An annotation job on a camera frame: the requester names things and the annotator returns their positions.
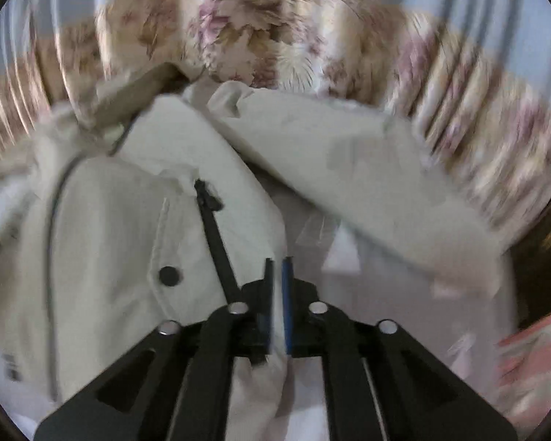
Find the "blue floral curtain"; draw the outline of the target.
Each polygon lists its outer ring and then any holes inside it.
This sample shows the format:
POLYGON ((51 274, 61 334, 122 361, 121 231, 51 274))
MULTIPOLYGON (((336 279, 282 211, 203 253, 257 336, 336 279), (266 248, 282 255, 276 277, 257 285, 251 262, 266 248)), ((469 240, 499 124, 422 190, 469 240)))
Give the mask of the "blue floral curtain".
POLYGON ((57 101, 162 61, 410 118, 505 240, 551 200, 547 0, 8 0, 0 155, 57 101))

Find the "beige hooded jacket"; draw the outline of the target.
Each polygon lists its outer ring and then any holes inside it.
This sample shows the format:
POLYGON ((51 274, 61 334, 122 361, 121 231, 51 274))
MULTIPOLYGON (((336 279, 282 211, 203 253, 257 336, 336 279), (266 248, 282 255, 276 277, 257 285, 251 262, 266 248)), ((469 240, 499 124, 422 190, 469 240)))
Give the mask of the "beige hooded jacket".
POLYGON ((271 260, 269 350, 236 359, 223 440, 332 440, 320 359, 287 351, 291 233, 256 170, 441 282, 493 289, 497 243, 407 122, 237 82, 166 94, 179 77, 100 86, 0 163, 0 347, 24 405, 42 423, 165 320, 239 302, 271 260))

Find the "pink striped cloth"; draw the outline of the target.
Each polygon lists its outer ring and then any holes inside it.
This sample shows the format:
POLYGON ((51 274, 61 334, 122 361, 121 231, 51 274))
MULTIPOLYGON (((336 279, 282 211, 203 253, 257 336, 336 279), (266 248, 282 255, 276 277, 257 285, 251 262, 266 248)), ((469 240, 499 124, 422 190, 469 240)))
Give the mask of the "pink striped cloth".
POLYGON ((551 313, 498 348, 496 409, 525 440, 551 410, 551 313))

